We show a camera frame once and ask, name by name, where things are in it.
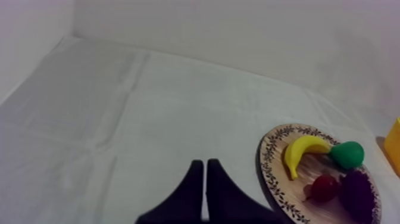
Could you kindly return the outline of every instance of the yellow object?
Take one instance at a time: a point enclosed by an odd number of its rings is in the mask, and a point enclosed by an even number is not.
[[[285,163],[289,168],[292,180],[298,177],[296,168],[304,153],[329,153],[330,148],[325,140],[312,135],[302,136],[290,143],[286,148]]]
[[[385,151],[395,172],[400,175],[400,117],[385,139]]]

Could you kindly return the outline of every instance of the decorative plate border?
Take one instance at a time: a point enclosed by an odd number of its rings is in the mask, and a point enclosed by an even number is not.
[[[311,224],[311,220],[304,216],[300,210],[296,209],[296,205],[291,204],[285,199],[285,193],[281,192],[279,181],[273,175],[270,163],[273,161],[273,156],[276,153],[277,141],[288,137],[291,133],[300,133],[301,135],[314,135],[330,142],[332,145],[340,144],[334,137],[320,131],[316,127],[303,124],[286,124],[279,125],[264,135],[262,141],[265,142],[265,147],[260,144],[260,166],[264,182],[267,184],[272,196],[280,208],[295,222],[303,224]],[[373,182],[369,171],[363,165],[357,170],[367,174],[369,181],[372,183],[372,190],[375,197],[375,208],[373,209],[373,222],[372,224],[379,224],[382,216],[381,203],[378,190]]]

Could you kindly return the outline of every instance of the black object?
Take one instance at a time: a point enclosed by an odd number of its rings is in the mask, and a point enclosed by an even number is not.
[[[175,191],[159,206],[141,215],[136,224],[200,224],[204,165],[194,160]],[[281,224],[273,211],[263,207],[229,178],[217,159],[207,163],[207,204],[213,224]]]
[[[208,160],[206,194],[211,223],[282,223],[277,214],[243,193],[217,159]]]
[[[201,223],[204,165],[194,160],[175,191],[159,206],[141,215],[137,224]]]

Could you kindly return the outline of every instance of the red apple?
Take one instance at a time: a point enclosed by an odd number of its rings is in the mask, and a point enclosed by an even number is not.
[[[319,203],[325,203],[337,196],[339,183],[330,175],[319,176],[311,186],[311,198]]]

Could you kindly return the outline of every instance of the table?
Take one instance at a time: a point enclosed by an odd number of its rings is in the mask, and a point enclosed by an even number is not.
[[[218,158],[246,194],[270,207],[255,154],[263,135],[283,123],[359,142],[382,199],[382,223],[400,220],[400,179],[376,142],[393,118],[159,52],[80,39],[56,52],[43,70],[68,72],[44,76],[39,68],[0,108],[4,222],[133,223],[169,196],[193,159],[209,158]],[[56,60],[68,66],[55,69]],[[90,67],[99,61],[104,67]]]

